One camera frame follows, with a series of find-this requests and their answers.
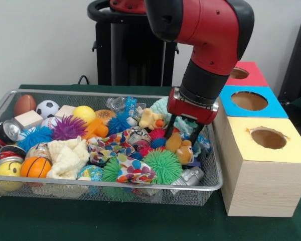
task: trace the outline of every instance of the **purple spiky ball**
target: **purple spiky ball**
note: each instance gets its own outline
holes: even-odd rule
[[[68,117],[62,117],[62,120],[56,119],[57,124],[55,126],[54,132],[52,133],[52,138],[57,141],[66,141],[69,139],[75,139],[78,136],[84,136],[87,131],[85,131],[86,124],[85,121],[73,115]]]

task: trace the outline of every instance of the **soccer ball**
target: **soccer ball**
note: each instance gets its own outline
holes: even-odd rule
[[[43,119],[54,117],[59,110],[59,105],[52,100],[44,100],[37,105],[36,112],[41,115]]]

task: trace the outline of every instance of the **cable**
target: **cable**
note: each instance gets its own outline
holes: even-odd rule
[[[87,84],[90,84],[90,83],[89,83],[89,80],[88,80],[88,78],[87,78],[86,75],[82,75],[82,76],[79,78],[78,84],[81,83],[81,80],[82,80],[83,78],[86,79],[86,83],[87,83]]]

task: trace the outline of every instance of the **yellow ball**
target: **yellow ball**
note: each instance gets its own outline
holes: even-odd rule
[[[4,162],[0,165],[0,176],[20,177],[20,169],[20,162]],[[4,191],[14,191],[21,186],[22,182],[0,181],[0,188]]]
[[[75,108],[72,114],[74,117],[81,118],[83,121],[85,121],[86,124],[84,126],[88,126],[97,118],[95,111],[89,106],[85,105]]]

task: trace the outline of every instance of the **circular hole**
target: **circular hole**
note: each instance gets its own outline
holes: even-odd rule
[[[230,77],[233,79],[245,79],[249,76],[249,72],[244,69],[235,67],[230,74]]]
[[[251,133],[253,140],[259,145],[270,149],[281,149],[286,145],[284,135],[268,128],[255,129]]]
[[[237,92],[231,96],[231,99],[237,106],[252,111],[262,110],[268,106],[266,98],[253,92]]]

